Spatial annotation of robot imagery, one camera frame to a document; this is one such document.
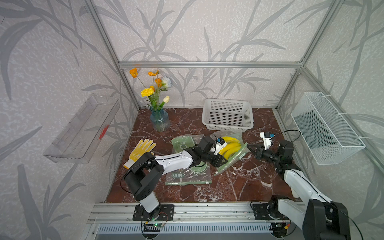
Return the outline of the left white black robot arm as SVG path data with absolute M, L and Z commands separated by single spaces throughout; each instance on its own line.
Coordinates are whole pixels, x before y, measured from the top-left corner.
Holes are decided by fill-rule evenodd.
M 148 214 L 159 213 L 161 204 L 154 190 L 163 175 L 179 169 L 190 169 L 201 163 L 220 167 L 228 160 L 220 154 L 227 146 L 224 138 L 203 136 L 200 142 L 178 154 L 154 156 L 144 153 L 128 170 L 123 180 L 133 197 Z

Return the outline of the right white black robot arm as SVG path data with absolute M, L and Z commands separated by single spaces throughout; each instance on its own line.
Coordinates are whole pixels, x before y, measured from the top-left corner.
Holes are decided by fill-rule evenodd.
M 294 164 L 292 142 L 281 141 L 276 152 L 262 145 L 247 147 L 256 159 L 273 164 L 293 195 L 302 200 L 300 205 L 287 197 L 273 195 L 266 206 L 270 218 L 287 217 L 302 230 L 306 240 L 351 239 L 347 208 L 325 196 Z

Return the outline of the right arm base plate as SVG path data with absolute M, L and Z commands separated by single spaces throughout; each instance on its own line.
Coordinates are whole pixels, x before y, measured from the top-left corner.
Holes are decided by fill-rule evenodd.
M 255 220 L 279 220 L 280 218 L 272 217 L 268 211 L 268 203 L 251 202 L 251 209 L 254 212 Z

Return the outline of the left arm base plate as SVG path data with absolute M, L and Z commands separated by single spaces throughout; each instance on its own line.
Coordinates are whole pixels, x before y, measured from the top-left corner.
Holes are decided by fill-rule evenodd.
M 142 205 L 136 205 L 133 221 L 172 221 L 175 205 L 160 204 L 152 212 L 147 212 Z

